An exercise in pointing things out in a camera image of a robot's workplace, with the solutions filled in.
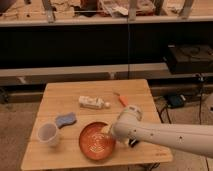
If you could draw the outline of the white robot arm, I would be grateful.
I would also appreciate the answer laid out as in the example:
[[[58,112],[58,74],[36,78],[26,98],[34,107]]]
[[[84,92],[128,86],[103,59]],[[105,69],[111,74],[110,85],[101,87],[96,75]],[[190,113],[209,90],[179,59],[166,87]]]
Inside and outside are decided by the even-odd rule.
[[[142,110],[135,105],[126,106],[101,132],[118,141],[136,139],[213,158],[213,126],[142,122]]]

